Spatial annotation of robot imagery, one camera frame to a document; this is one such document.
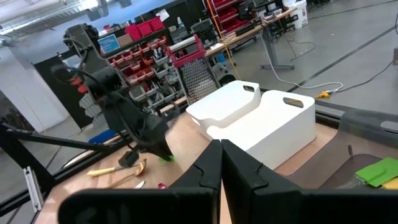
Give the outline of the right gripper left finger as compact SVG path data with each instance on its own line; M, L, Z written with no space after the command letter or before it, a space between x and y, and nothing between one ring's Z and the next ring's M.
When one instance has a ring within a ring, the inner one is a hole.
M220 221L223 147L212 140L166 189L87 189L64 200L62 224L210 224Z

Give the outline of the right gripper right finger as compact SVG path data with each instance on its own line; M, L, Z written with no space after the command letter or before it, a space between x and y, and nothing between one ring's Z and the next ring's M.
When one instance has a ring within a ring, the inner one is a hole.
M221 144L232 223L397 223L395 190L303 189L231 141Z

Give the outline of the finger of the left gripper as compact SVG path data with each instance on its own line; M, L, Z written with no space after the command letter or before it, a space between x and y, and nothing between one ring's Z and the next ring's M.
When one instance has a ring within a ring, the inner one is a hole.
M146 149L146 152L154 154L160 158L167 157L167 151L165 150L165 144L162 142L158 142L156 144L146 146L145 149Z
M162 159L171 159L174 156L165 139L157 143L157 155Z

